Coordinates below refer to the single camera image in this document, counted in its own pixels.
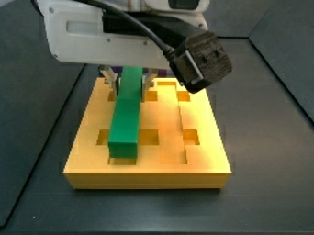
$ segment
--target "green rectangular block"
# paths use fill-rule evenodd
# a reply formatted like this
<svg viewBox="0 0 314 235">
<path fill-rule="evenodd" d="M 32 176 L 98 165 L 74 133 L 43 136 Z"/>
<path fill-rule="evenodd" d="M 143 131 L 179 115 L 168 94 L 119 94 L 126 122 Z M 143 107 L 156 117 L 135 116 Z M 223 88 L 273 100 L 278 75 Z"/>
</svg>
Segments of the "green rectangular block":
<svg viewBox="0 0 314 235">
<path fill-rule="evenodd" d="M 124 67 L 112 114 L 111 158 L 136 158 L 140 127 L 142 68 Z"/>
</svg>

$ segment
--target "yellow platform edge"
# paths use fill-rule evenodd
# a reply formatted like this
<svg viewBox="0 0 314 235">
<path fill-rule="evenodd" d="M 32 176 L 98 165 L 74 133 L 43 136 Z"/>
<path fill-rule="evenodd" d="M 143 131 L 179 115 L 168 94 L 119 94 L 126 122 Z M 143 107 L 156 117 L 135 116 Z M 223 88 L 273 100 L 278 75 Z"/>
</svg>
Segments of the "yellow platform edge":
<svg viewBox="0 0 314 235">
<path fill-rule="evenodd" d="M 98 78 L 64 168 L 76 189 L 222 188 L 231 168 L 207 93 L 156 78 L 142 103 L 138 160 L 110 159 L 114 101 Z"/>
</svg>

